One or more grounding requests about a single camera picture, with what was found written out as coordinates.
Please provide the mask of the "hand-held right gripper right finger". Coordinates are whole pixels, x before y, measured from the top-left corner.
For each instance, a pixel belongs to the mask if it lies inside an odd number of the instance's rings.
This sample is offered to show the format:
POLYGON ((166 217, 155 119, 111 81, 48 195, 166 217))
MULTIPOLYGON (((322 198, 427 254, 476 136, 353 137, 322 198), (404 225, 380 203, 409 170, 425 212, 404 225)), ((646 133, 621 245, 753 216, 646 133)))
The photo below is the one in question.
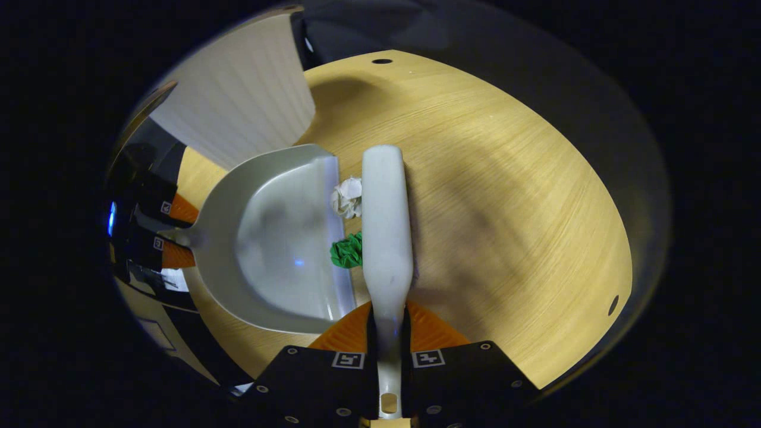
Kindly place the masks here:
POLYGON ((414 427, 506 427, 540 388, 494 341, 470 341, 421 304, 403 322, 402 416, 414 427))

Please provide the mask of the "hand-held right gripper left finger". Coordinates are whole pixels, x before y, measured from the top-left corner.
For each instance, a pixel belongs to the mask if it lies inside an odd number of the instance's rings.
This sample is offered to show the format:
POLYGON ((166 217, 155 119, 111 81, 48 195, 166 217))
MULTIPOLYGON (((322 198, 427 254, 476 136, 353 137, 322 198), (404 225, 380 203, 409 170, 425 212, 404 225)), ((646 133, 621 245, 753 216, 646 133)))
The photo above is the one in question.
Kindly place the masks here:
POLYGON ((369 427, 379 416, 372 305, 345 315, 310 346, 277 353, 240 398, 253 427, 369 427))

